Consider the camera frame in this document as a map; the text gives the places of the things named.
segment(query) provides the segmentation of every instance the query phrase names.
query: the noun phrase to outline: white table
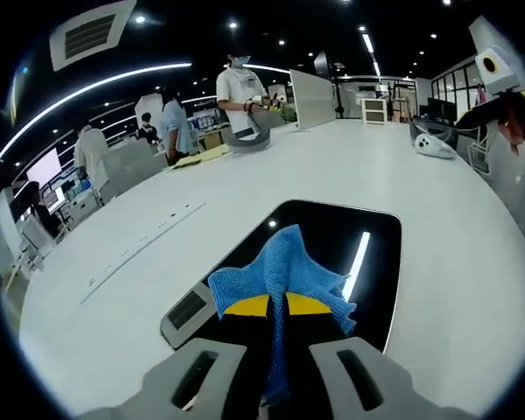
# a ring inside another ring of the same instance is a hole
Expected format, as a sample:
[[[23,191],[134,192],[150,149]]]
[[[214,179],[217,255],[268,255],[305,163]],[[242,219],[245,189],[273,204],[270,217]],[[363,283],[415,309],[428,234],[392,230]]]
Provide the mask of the white table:
[[[400,218],[401,282],[386,354],[409,370],[416,391],[480,414],[506,388],[525,361],[525,241],[488,185],[461,159],[416,154],[406,125],[344,120],[294,130],[273,131],[262,152],[144,181],[47,257],[29,285],[19,335],[73,414],[134,395],[172,353],[159,333],[165,312],[289,199]],[[80,305],[83,283],[115,244],[188,201],[206,205]]]

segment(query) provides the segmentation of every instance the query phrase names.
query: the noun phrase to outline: blue microfiber cloth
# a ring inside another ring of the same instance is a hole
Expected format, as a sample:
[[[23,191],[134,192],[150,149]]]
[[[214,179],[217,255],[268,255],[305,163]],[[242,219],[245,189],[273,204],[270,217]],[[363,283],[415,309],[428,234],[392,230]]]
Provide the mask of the blue microfiber cloth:
[[[356,308],[342,298],[339,285],[346,276],[324,269],[305,251],[298,225],[276,232],[264,245],[257,258],[242,269],[224,268],[208,278],[216,310],[220,319],[226,309],[242,299],[269,294],[274,304],[274,332],[267,400],[288,394],[285,354],[283,346],[284,309],[286,291],[315,298],[327,305],[345,334],[355,322],[348,315]]]

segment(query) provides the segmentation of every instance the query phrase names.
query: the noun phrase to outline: glass wall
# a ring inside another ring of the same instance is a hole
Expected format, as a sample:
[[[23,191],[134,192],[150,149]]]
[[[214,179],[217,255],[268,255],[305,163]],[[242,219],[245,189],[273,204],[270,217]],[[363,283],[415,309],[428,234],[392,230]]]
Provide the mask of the glass wall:
[[[484,87],[475,62],[448,73],[431,83],[435,99],[457,103],[457,115],[461,117],[476,105],[479,86]]]

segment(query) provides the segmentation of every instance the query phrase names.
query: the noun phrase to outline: desk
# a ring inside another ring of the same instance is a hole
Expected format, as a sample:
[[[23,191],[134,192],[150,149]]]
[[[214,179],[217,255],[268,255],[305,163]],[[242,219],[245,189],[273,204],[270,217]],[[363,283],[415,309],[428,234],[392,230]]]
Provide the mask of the desk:
[[[480,414],[525,361],[525,240],[466,162],[416,154],[407,125],[338,120],[272,131],[230,153],[145,180],[93,214],[30,282],[20,342],[73,414],[133,396],[172,354],[164,314],[280,203],[305,199],[396,214],[401,281],[386,354],[417,392]],[[205,202],[80,305],[89,271],[160,212]]]

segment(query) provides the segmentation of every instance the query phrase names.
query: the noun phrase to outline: light blue shirt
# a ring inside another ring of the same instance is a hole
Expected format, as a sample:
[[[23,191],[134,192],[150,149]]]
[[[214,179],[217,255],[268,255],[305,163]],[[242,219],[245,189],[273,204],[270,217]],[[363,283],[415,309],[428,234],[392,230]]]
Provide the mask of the light blue shirt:
[[[178,130],[176,149],[181,153],[193,152],[193,140],[186,112],[174,99],[165,104],[159,122],[161,141],[165,149],[169,150],[169,133]]]

